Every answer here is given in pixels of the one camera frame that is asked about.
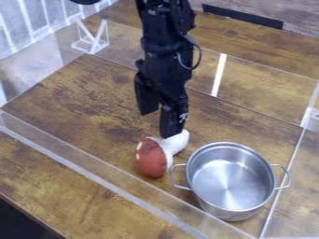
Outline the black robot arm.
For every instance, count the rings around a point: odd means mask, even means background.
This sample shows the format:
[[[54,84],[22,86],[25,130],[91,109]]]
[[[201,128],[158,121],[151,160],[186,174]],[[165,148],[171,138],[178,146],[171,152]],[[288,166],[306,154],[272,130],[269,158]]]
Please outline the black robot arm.
[[[137,60],[135,93],[143,115],[161,112],[159,135],[179,134],[189,119],[186,82],[199,60],[198,43],[189,35],[197,13],[189,0],[135,0],[142,21],[141,47],[145,57]]]

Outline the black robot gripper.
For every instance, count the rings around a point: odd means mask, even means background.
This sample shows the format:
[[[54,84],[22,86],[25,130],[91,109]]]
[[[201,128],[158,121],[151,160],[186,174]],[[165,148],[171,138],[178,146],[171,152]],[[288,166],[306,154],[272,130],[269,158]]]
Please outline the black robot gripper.
[[[146,52],[137,61],[135,94],[143,115],[161,108],[159,135],[169,138],[182,133],[189,119],[189,97],[185,84],[193,77],[194,51],[191,49],[159,55]]]

